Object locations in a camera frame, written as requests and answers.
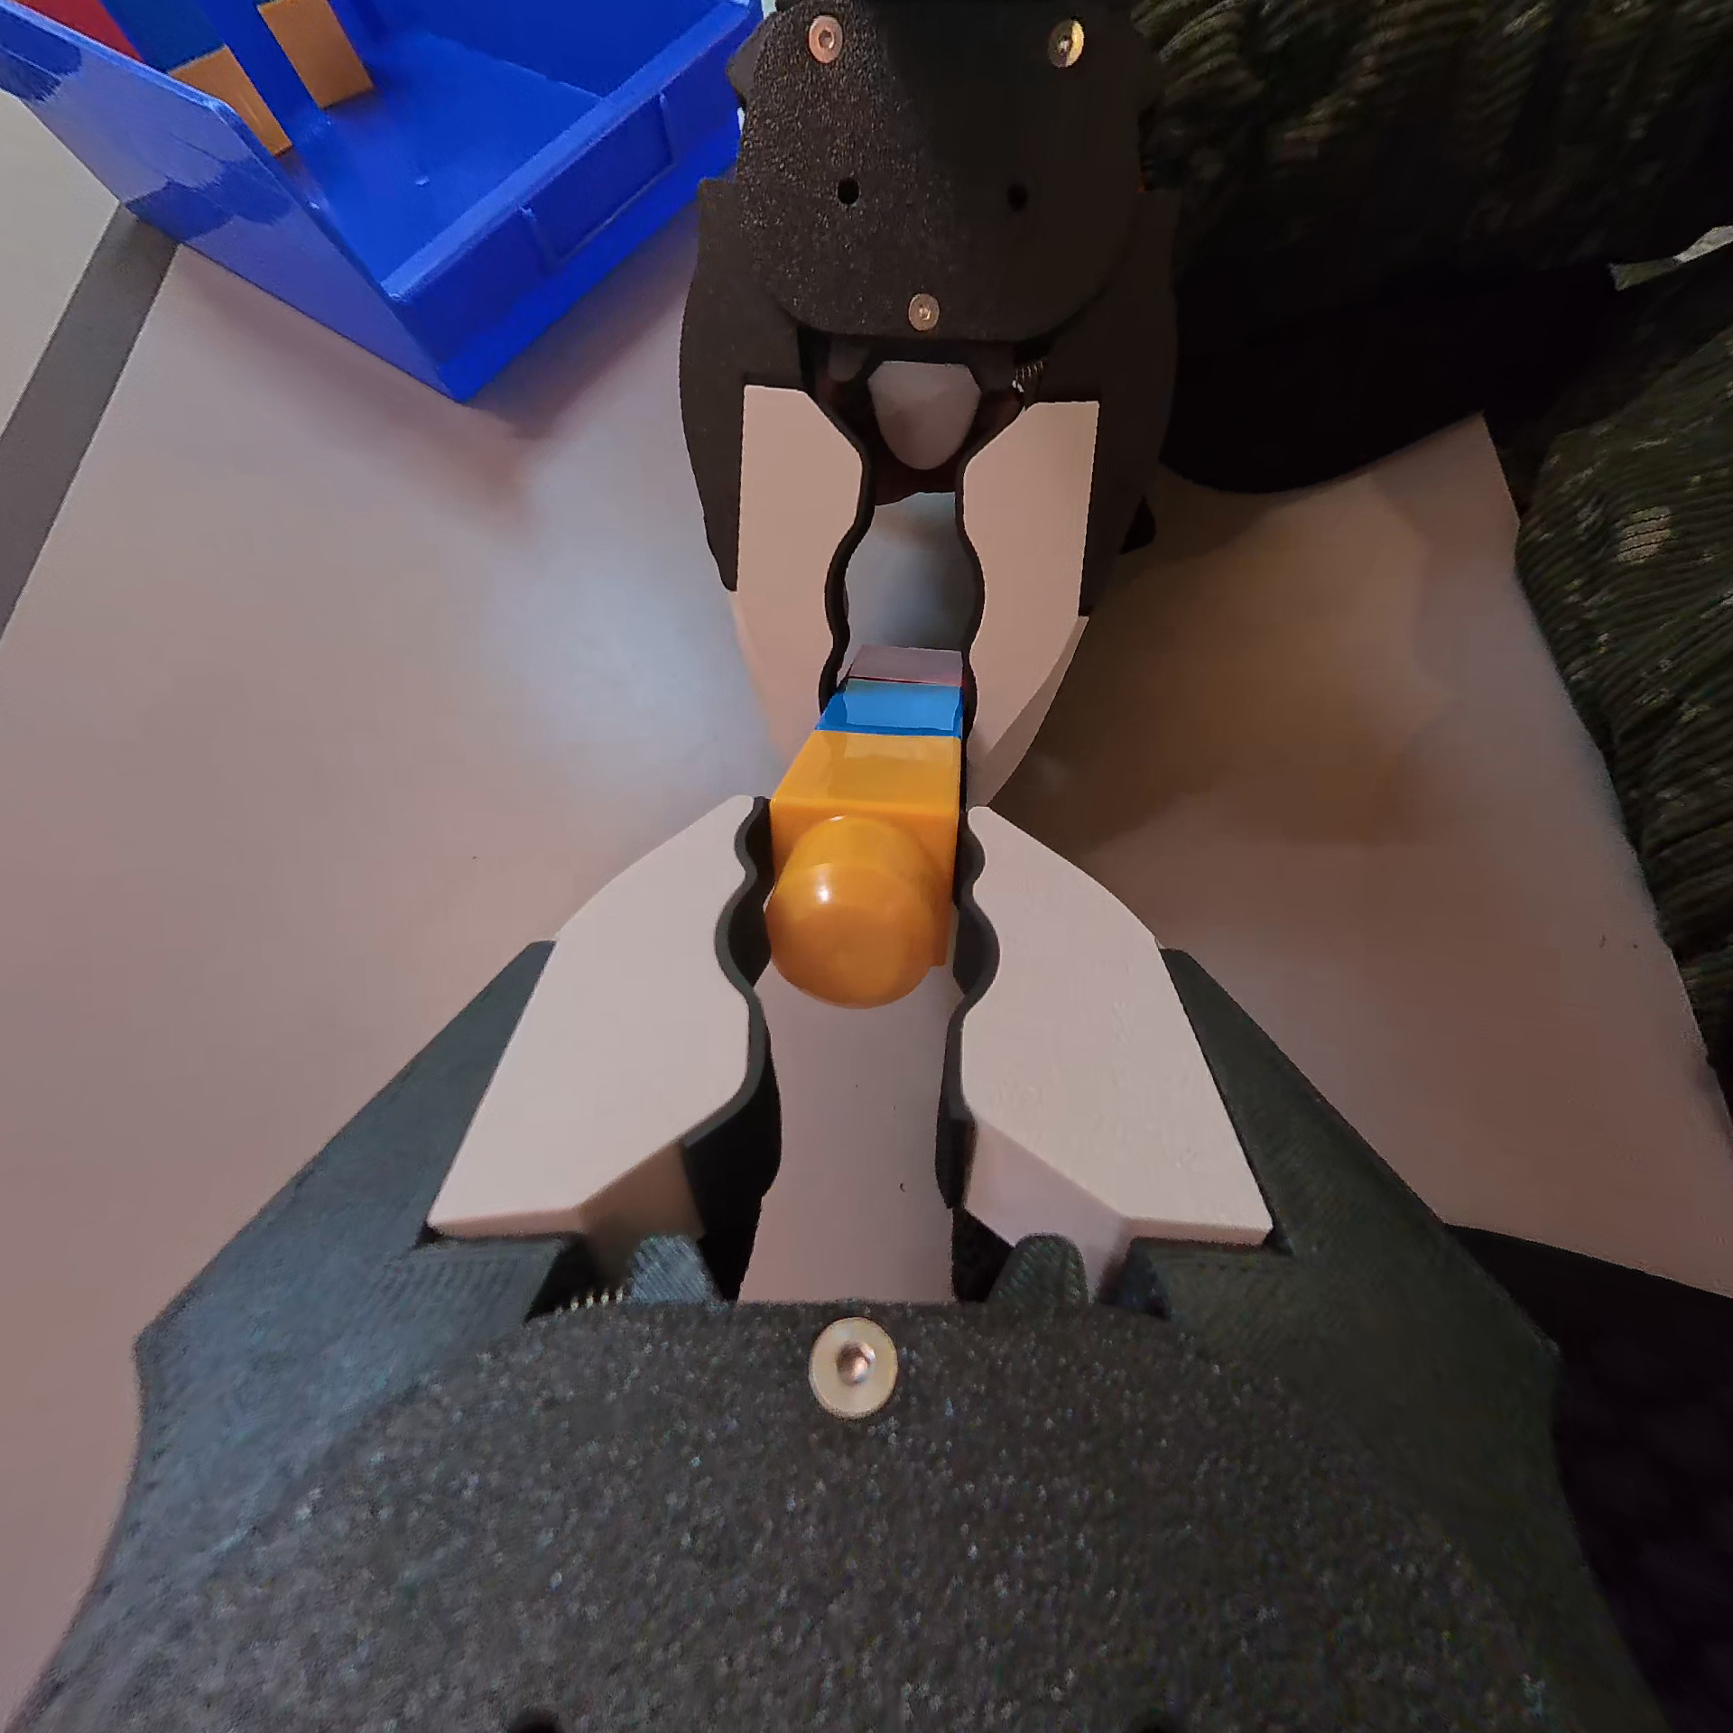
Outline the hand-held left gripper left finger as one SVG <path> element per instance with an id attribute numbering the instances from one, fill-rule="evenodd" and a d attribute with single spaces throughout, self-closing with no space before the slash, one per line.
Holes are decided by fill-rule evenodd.
<path id="1" fill-rule="evenodd" d="M 737 794 L 558 928 L 426 1224 L 579 1236 L 607 1272 L 687 1234 L 743 1282 L 781 1115 L 755 985 L 770 814 Z"/>

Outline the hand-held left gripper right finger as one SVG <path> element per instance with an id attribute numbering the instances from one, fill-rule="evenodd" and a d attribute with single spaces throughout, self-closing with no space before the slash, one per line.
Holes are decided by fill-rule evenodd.
<path id="1" fill-rule="evenodd" d="M 950 1207 L 1005 1243 L 1264 1243 L 1264 1195 L 1154 932 L 986 806 L 960 834 L 952 969 Z"/>

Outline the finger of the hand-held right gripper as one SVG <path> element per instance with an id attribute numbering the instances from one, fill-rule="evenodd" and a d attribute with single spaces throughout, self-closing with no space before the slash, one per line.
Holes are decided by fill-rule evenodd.
<path id="1" fill-rule="evenodd" d="M 962 472 L 960 531 L 982 572 L 968 802 L 989 802 L 1024 762 L 1086 631 L 1095 438 L 1095 401 L 1036 403 Z"/>
<path id="2" fill-rule="evenodd" d="M 772 746 L 792 760 L 847 644 L 845 569 L 872 520 L 860 443 L 806 391 L 743 391 L 739 639 Z"/>

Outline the blue mega block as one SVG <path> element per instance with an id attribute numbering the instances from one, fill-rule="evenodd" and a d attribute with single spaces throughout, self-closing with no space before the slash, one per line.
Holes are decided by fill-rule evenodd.
<path id="1" fill-rule="evenodd" d="M 954 682 L 845 679 L 823 708 L 818 730 L 960 738 L 963 693 Z"/>

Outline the orange mega block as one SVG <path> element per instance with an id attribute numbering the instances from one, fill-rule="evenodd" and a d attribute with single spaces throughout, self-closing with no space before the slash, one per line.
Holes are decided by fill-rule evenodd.
<path id="1" fill-rule="evenodd" d="M 274 117 L 264 96 L 229 48 L 181 61 L 172 76 L 186 87 L 224 101 L 258 137 L 259 145 L 274 156 L 290 150 L 290 138 Z"/>
<path id="2" fill-rule="evenodd" d="M 320 110 L 373 91 L 373 78 L 333 2 L 274 0 L 258 12 Z"/>
<path id="3" fill-rule="evenodd" d="M 947 960 L 962 738 L 820 729 L 772 794 L 772 961 L 843 1008 L 892 1005 Z"/>

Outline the blue plastic bin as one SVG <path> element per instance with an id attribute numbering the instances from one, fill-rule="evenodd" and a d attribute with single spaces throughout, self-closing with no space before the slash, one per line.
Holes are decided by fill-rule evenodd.
<path id="1" fill-rule="evenodd" d="M 106 5 L 141 57 L 2 6 L 5 88 L 143 222 L 467 401 L 724 174 L 760 5 L 334 5 L 373 91 L 320 110 L 253 5 Z M 270 155 L 172 76 L 229 48 Z"/>

